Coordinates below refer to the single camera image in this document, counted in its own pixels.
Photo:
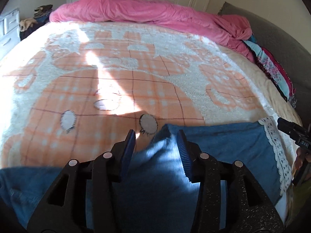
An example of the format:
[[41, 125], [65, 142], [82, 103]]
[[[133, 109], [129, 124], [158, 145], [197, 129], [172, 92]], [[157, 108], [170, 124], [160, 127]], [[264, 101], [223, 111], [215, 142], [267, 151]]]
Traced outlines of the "right hand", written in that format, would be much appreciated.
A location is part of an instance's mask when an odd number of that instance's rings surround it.
[[307, 160], [310, 163], [310, 153], [304, 149], [299, 147], [296, 151], [296, 159], [294, 162], [294, 173], [297, 173], [299, 169], [303, 165], [303, 161]]

